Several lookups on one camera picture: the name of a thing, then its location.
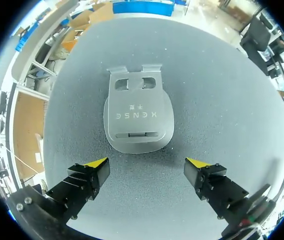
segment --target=rectangular hole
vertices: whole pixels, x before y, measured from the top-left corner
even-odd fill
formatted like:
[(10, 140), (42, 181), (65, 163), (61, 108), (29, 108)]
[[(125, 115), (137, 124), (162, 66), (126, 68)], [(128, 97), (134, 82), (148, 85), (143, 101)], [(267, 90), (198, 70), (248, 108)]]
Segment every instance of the rectangular hole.
[(153, 77), (142, 77), (143, 87), (142, 89), (154, 89), (156, 87), (156, 80)]
[(128, 90), (129, 89), (129, 87), (128, 87), (128, 80), (129, 80), (128, 78), (116, 80), (116, 82), (115, 82), (115, 90), (118, 90), (118, 91)]
[(153, 132), (134, 132), (134, 133), (117, 133), (115, 137), (117, 139), (126, 139), (126, 138), (141, 138), (141, 137), (157, 137), (159, 133), (157, 131)]

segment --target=gray plastic part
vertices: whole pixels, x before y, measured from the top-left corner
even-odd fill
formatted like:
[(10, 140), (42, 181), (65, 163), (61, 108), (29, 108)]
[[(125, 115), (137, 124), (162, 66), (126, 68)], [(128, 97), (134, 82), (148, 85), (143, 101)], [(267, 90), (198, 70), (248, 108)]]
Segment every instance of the gray plastic part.
[(110, 72), (104, 104), (104, 129), (111, 146), (125, 154), (144, 154), (165, 147), (174, 132), (171, 100), (162, 87), (161, 65), (125, 66)]

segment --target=screw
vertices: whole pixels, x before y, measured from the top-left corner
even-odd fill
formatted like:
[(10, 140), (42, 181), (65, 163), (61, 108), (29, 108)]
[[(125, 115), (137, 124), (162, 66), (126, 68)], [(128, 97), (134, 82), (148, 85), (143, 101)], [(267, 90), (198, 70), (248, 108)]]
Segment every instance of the screw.
[(32, 198), (30, 198), (30, 197), (28, 196), (28, 197), (26, 197), (26, 198), (24, 199), (24, 202), (25, 202), (25, 204), (31, 204), (31, 203), (32, 203)]
[(24, 209), (24, 207), (23, 207), (22, 203), (18, 203), (16, 205), (16, 210), (18, 210), (19, 212), (23, 211), (23, 209)]

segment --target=chair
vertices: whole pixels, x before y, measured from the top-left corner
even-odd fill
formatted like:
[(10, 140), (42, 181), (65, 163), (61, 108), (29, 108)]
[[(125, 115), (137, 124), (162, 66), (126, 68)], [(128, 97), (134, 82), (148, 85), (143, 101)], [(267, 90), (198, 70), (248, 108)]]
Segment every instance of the chair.
[(246, 34), (240, 42), (248, 58), (257, 65), (266, 76), (269, 75), (268, 65), (258, 51), (264, 52), (268, 47), (271, 38), (268, 29), (272, 29), (272, 25), (263, 14), (261, 14), (260, 20), (253, 17)]

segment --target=gray table surface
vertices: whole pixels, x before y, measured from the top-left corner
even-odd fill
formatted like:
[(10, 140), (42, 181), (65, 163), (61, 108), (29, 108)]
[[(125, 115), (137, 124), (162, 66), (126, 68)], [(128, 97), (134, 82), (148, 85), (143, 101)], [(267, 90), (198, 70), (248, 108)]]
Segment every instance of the gray table surface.
[[(163, 149), (123, 154), (107, 141), (108, 68), (163, 64), (175, 130)], [(74, 163), (109, 157), (111, 174), (95, 201), (68, 225), (102, 239), (217, 239), (227, 226), (183, 174), (185, 157), (220, 163), (250, 193), (284, 177), (284, 103), (241, 52), (200, 29), (158, 18), (91, 27), (58, 74), (44, 126), (49, 187)]]

